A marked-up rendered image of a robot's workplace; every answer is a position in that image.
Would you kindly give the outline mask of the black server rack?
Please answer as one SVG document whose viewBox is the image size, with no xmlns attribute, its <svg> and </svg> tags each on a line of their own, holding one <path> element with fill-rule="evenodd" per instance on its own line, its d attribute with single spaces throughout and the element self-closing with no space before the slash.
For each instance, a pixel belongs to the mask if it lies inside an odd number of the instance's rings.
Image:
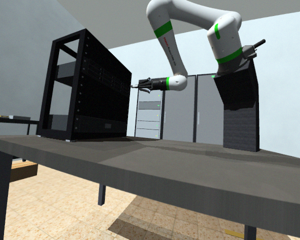
<svg viewBox="0 0 300 240">
<path fill-rule="evenodd" d="M 78 39 L 77 53 L 64 45 Z M 57 65 L 60 49 L 76 61 Z M 72 87 L 68 115 L 50 114 L 55 81 Z M 86 28 L 53 40 L 37 136 L 126 138 L 131 81 L 132 73 Z"/>
</svg>

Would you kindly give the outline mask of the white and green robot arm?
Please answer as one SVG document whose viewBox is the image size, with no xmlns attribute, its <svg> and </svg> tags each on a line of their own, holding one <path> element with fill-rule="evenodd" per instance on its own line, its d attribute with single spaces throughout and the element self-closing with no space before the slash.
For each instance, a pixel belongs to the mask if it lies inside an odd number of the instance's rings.
<svg viewBox="0 0 300 240">
<path fill-rule="evenodd" d="M 257 57 L 254 45 L 242 47 L 239 29 L 242 17 L 235 11 L 214 9 L 187 0 L 151 0 L 146 9 L 148 21 L 165 52 L 173 77 L 159 79 L 161 91 L 182 91 L 186 88 L 188 72 L 181 59 L 171 20 L 193 24 L 207 30 L 207 38 L 215 59 L 218 73 L 227 74 L 243 67 Z"/>
</svg>

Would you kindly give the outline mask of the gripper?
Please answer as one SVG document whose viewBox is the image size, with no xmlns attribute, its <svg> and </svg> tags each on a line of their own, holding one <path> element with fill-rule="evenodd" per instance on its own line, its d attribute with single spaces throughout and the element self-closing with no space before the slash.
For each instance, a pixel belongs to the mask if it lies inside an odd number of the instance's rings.
<svg viewBox="0 0 300 240">
<path fill-rule="evenodd" d="M 140 81 L 139 84 L 131 85 L 130 87 L 136 89 L 138 88 L 140 91 L 148 92 L 149 94 L 152 90 L 160 90 L 159 79 L 152 80 L 150 77 Z M 146 90 L 144 88 L 147 88 L 149 90 Z"/>
</svg>

